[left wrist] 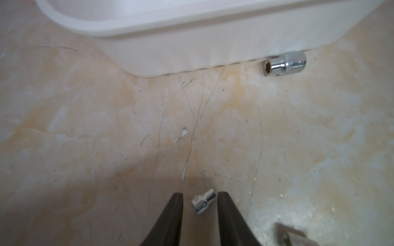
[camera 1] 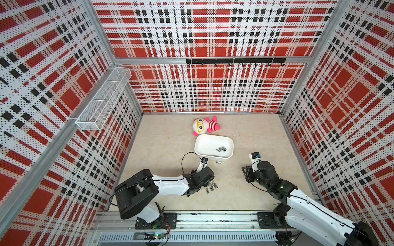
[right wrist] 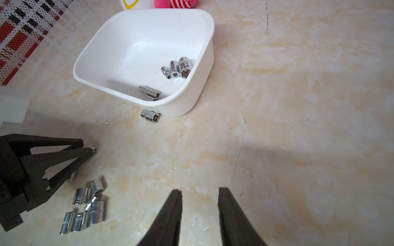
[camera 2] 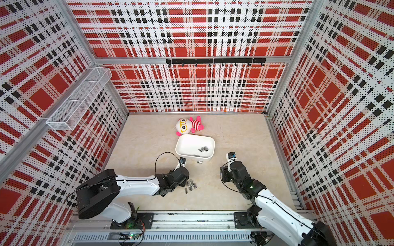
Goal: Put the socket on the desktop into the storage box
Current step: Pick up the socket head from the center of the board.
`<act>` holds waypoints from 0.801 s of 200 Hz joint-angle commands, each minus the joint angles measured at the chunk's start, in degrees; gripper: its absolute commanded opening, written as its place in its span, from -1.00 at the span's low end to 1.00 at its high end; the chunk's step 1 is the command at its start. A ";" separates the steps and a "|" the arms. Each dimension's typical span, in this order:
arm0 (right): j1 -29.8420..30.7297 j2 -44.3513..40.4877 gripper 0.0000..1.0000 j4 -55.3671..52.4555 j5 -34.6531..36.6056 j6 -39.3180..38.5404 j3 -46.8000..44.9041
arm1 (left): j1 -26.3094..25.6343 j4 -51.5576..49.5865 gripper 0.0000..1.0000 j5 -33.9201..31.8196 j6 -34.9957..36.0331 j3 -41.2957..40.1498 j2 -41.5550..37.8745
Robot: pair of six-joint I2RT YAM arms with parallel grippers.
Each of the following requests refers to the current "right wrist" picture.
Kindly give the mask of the medium chrome socket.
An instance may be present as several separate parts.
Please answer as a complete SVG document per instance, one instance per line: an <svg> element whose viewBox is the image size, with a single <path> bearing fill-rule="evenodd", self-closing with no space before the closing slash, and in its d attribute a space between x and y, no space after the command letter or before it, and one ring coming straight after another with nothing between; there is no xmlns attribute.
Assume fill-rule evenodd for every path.
<svg viewBox="0 0 394 246"><path fill-rule="evenodd" d="M177 60L172 60L169 64L170 75L172 78L180 77L179 63Z"/></svg>

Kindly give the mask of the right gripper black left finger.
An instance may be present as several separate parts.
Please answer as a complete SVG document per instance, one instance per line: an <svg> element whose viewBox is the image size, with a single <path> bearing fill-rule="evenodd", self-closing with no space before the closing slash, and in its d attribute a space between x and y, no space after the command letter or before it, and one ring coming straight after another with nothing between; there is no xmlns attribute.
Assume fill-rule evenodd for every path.
<svg viewBox="0 0 394 246"><path fill-rule="evenodd" d="M138 246L178 246L182 219L182 192L172 190Z"/></svg>

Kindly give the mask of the short chrome socket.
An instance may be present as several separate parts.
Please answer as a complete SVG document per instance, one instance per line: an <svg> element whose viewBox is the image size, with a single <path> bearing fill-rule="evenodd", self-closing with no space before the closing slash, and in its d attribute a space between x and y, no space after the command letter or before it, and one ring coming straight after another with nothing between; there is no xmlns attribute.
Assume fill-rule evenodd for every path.
<svg viewBox="0 0 394 246"><path fill-rule="evenodd" d="M147 100L147 101L157 101L158 99L157 99L156 97L153 97L153 96L150 96L150 95L145 94L145 95L144 95L144 100Z"/></svg>

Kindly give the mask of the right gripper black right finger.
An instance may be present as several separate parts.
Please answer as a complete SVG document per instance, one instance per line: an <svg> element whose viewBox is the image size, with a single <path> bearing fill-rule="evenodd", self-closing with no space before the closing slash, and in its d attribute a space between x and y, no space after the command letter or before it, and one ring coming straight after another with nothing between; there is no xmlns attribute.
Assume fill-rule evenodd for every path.
<svg viewBox="0 0 394 246"><path fill-rule="evenodd" d="M219 219L222 245L265 246L228 188L219 188Z"/></svg>

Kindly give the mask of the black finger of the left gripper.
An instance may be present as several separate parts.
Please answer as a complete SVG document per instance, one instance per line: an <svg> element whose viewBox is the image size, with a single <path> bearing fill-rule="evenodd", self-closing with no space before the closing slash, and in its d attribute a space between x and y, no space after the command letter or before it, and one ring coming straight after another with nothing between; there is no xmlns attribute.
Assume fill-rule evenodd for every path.
<svg viewBox="0 0 394 246"><path fill-rule="evenodd" d="M20 216L46 203L93 156L82 139L9 134L1 136L1 226L8 232Z"/></svg>

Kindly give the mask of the large chrome socket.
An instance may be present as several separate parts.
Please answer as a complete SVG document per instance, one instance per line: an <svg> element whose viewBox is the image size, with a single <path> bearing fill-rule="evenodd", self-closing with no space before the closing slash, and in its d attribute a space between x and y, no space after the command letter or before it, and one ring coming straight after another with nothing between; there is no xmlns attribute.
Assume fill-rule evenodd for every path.
<svg viewBox="0 0 394 246"><path fill-rule="evenodd" d="M189 58L184 56L179 59L179 70L182 78L188 78L192 70L192 64Z"/></svg>

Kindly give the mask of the long chrome socket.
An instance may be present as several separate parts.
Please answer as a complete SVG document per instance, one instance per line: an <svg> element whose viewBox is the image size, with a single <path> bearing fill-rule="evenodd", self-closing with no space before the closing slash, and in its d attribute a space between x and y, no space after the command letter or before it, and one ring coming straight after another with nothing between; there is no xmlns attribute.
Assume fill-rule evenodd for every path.
<svg viewBox="0 0 394 246"><path fill-rule="evenodd" d="M160 96L161 96L161 92L160 91L158 91L158 90L156 90L154 88L151 88L149 86L139 86L138 90L141 93L143 93L144 95L148 95L148 96L153 97L155 99L159 99Z"/></svg>

